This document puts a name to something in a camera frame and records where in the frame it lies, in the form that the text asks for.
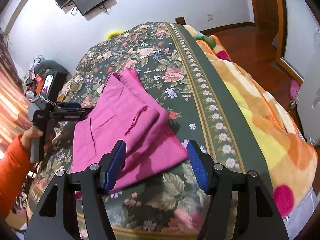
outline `metal screw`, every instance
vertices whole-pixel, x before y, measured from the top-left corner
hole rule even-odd
[[[256,171],[249,171],[249,175],[251,176],[251,177],[257,177],[257,172]]]
[[[90,166],[90,170],[92,170],[92,171],[95,171],[98,168],[99,168],[99,164],[97,164],[97,163],[91,164],[91,166]]]
[[[64,170],[57,171],[56,175],[61,177],[64,174]]]
[[[221,171],[223,169],[223,165],[220,164],[220,163],[217,163],[214,165],[214,168],[217,170],[217,171]]]

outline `orange curtain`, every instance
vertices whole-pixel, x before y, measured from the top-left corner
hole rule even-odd
[[[29,101],[22,94],[21,80],[0,35],[0,150],[31,127]]]

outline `human hand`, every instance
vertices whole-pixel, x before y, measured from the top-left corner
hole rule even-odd
[[[43,132],[39,129],[35,128],[34,126],[30,129],[26,130],[24,134],[22,135],[20,142],[22,147],[29,153],[31,148],[31,139],[32,138],[39,138],[43,135]],[[55,138],[56,133],[52,131],[52,133],[49,136],[49,141],[47,141],[44,145],[44,152],[47,153],[52,148],[52,140]]]

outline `folded pink garment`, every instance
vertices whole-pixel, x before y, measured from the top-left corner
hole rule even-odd
[[[76,125],[72,172],[98,163],[118,139],[125,141],[127,154],[113,191],[172,168],[188,156],[167,120],[135,70],[112,73],[96,107]]]

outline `wooden door frame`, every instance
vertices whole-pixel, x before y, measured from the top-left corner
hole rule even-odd
[[[257,13],[256,0],[252,1],[254,24],[260,29]],[[284,59],[285,46],[287,42],[287,5],[285,0],[277,0],[278,7],[278,45],[276,52],[276,65],[285,70],[300,85],[303,82],[302,76]]]

